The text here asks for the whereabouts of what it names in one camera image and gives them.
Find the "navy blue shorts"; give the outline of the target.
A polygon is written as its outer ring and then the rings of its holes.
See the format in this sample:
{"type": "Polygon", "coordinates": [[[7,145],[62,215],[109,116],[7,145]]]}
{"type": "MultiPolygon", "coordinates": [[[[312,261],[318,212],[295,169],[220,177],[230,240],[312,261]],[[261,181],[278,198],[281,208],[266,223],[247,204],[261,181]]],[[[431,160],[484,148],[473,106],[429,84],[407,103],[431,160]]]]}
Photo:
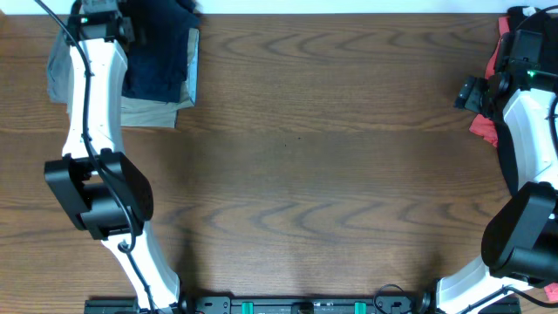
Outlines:
{"type": "Polygon", "coordinates": [[[200,23],[195,0],[132,0],[122,12],[135,40],[127,53],[122,95],[161,102],[180,100],[187,80],[189,32],[200,23]]]}

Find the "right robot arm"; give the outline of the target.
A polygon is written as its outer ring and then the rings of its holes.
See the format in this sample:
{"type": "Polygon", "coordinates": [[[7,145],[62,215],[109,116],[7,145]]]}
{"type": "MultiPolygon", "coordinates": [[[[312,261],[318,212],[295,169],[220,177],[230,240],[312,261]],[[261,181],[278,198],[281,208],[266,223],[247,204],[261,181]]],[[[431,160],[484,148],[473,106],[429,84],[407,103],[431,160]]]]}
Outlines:
{"type": "Polygon", "coordinates": [[[440,278],[423,312],[513,312],[508,295],[557,281],[557,74],[543,61],[547,42],[537,31],[505,34],[494,75],[470,77],[459,91],[456,107],[504,133],[500,157],[512,159],[515,191],[487,224],[480,256],[440,278]]]}

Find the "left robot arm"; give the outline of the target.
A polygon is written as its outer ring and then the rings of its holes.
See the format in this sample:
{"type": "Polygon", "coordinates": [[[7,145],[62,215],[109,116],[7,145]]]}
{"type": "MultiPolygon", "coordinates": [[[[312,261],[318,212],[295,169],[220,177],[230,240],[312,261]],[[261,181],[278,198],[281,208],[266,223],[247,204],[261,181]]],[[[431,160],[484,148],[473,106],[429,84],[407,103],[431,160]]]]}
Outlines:
{"type": "Polygon", "coordinates": [[[153,192],[126,157],[121,99],[135,40],[126,1],[76,1],[62,21],[47,63],[48,93],[68,106],[70,128],[59,159],[44,165],[47,185],[71,223],[110,250],[136,296],[93,299],[87,313],[186,313],[181,280],[167,263],[151,223],[153,192]]]}

